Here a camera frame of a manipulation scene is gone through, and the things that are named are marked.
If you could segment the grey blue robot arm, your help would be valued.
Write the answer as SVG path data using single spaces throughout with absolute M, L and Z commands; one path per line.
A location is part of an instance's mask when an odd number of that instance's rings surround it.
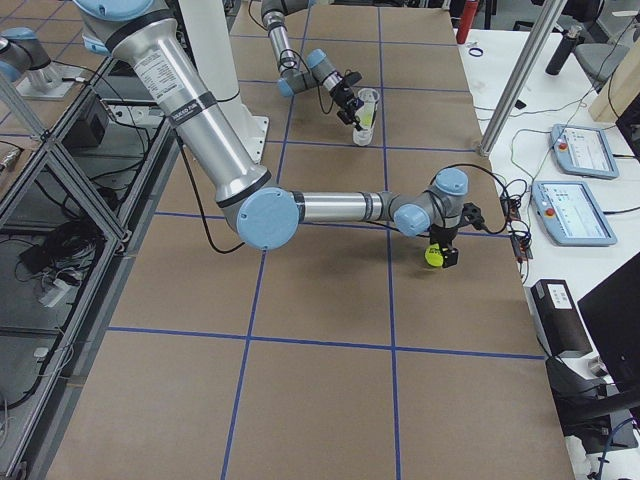
M 362 76 L 358 71 L 341 73 L 322 49 L 315 49 L 306 59 L 291 45 L 285 24 L 287 16 L 310 9 L 316 1 L 266 0 L 261 2 L 261 24 L 266 30 L 275 55 L 280 78 L 277 82 L 284 97 L 323 87 L 338 107 L 337 116 L 345 125 L 362 130 L 358 110 L 364 101 L 357 97 L 353 86 Z
M 180 46 L 163 1 L 79 1 L 92 37 L 131 65 L 155 103 L 196 156 L 216 189 L 216 203 L 243 242 L 260 250 L 286 244 L 300 223 L 392 221 L 408 237 L 427 233 L 445 268 L 458 260 L 453 240 L 467 207 L 467 175 L 439 171 L 416 197 L 392 192 L 300 192 L 280 188 L 253 161 L 218 100 Z

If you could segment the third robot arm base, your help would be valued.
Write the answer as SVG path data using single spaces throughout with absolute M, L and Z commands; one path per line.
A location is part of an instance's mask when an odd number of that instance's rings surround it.
M 60 100 L 76 83 L 83 83 L 82 67 L 57 65 L 36 33 L 27 27 L 1 32 L 1 73 L 27 99 Z

